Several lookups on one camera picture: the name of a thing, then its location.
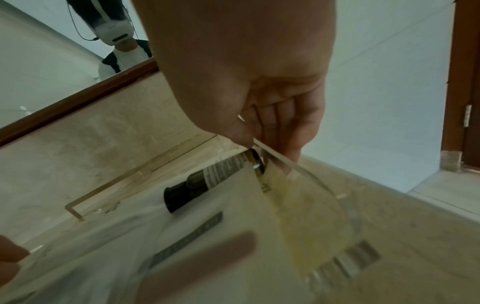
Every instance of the black strap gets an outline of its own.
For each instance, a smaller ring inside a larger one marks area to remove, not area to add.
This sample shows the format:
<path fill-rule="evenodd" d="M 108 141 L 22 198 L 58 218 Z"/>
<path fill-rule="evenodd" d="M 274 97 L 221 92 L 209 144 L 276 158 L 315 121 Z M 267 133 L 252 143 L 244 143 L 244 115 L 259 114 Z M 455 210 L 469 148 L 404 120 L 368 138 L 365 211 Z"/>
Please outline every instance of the black strap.
<path fill-rule="evenodd" d="M 111 66 L 115 73 L 120 73 L 120 67 L 117 63 L 117 57 L 113 52 L 111 52 L 105 59 L 101 61 L 104 65 Z"/>
<path fill-rule="evenodd" d="M 150 50 L 150 44 L 147 40 L 137 40 L 138 45 L 145 51 L 148 55 L 148 58 L 152 58 L 152 51 Z M 120 67 L 117 63 L 117 57 L 113 52 L 111 52 L 105 59 L 101 61 L 104 65 L 111 66 L 115 73 L 120 73 Z"/>

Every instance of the tile floor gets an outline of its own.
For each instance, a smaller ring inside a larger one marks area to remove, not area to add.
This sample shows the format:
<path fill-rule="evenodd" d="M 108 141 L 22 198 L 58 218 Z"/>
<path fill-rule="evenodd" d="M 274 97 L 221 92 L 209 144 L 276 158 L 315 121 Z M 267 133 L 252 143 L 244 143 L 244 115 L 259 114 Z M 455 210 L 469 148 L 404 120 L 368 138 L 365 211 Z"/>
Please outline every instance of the tile floor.
<path fill-rule="evenodd" d="M 415 187 L 410 195 L 480 222 L 480 174 L 439 171 Z"/>

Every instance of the mirror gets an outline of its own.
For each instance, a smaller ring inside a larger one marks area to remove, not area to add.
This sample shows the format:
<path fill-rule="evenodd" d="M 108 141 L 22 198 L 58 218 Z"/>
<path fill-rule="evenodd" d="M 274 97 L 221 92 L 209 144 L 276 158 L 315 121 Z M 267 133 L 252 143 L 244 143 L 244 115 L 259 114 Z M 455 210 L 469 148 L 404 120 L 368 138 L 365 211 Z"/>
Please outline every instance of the mirror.
<path fill-rule="evenodd" d="M 0 0 L 0 128 L 152 57 L 130 0 Z"/>

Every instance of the vr headset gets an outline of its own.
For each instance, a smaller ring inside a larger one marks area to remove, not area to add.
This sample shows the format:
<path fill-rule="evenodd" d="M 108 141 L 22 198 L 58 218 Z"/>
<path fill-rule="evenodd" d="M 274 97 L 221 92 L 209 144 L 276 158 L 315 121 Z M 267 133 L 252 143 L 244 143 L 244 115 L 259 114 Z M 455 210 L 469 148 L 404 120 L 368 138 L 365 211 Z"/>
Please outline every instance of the vr headset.
<path fill-rule="evenodd" d="M 100 14 L 101 19 L 99 20 L 99 23 L 96 24 L 94 27 L 92 25 L 89 25 L 88 23 L 86 23 L 86 25 L 92 30 L 93 33 L 95 33 L 98 39 L 102 40 L 103 43 L 109 46 L 115 46 L 120 42 L 129 38 L 132 38 L 134 36 L 135 30 L 132 25 L 132 20 L 130 19 L 128 12 L 126 11 L 123 5 L 122 5 L 122 10 L 124 12 L 124 15 L 128 16 L 128 19 L 112 20 L 110 16 L 102 8 L 99 0 L 90 0 L 90 1 L 93 4 L 93 7 L 95 7 L 97 12 Z"/>

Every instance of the white shirt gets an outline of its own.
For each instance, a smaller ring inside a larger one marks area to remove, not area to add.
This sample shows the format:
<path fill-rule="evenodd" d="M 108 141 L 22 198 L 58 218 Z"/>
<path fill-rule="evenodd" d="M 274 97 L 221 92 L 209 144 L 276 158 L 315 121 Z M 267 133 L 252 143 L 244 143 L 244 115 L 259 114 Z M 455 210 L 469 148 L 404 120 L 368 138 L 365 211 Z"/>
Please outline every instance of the white shirt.
<path fill-rule="evenodd" d="M 113 53 L 116 56 L 116 63 L 118 64 L 120 71 L 125 71 L 149 59 L 147 53 L 145 53 L 140 46 L 137 46 L 134 50 L 129 52 L 121 52 L 117 49 L 113 49 Z M 111 66 L 104 65 L 101 62 L 98 65 L 98 75 L 100 76 L 101 80 L 105 80 L 108 77 L 114 76 L 115 74 L 115 70 Z"/>

